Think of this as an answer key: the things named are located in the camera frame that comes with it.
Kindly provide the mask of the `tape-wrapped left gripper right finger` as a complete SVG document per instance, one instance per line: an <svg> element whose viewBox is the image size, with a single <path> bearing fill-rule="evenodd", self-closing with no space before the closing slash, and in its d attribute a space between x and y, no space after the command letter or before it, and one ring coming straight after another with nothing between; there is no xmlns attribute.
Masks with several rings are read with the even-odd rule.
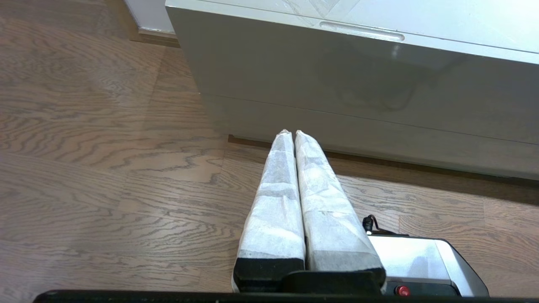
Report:
<svg viewBox="0 0 539 303"><path fill-rule="evenodd" d="M385 268L318 141L298 130L295 159L307 267L321 272L370 271L381 291Z"/></svg>

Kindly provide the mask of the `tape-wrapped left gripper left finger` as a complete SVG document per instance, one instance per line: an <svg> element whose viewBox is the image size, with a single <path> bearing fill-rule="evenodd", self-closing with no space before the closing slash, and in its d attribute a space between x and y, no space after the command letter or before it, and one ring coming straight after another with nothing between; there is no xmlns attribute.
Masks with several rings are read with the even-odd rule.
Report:
<svg viewBox="0 0 539 303"><path fill-rule="evenodd" d="M306 246L294 142L282 130L272 142L232 272L234 292L276 292L305 270Z"/></svg>

